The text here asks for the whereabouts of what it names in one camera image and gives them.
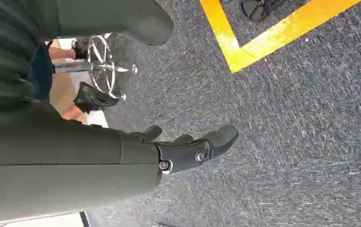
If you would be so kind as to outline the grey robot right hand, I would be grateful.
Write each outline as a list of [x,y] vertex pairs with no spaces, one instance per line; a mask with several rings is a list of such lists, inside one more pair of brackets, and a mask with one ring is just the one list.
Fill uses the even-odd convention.
[[43,41],[122,32],[160,46],[173,27],[153,0],[0,0],[0,224],[146,193],[163,174],[200,166],[233,145],[232,125],[159,142],[156,125],[139,133],[85,125],[31,97],[26,77]]

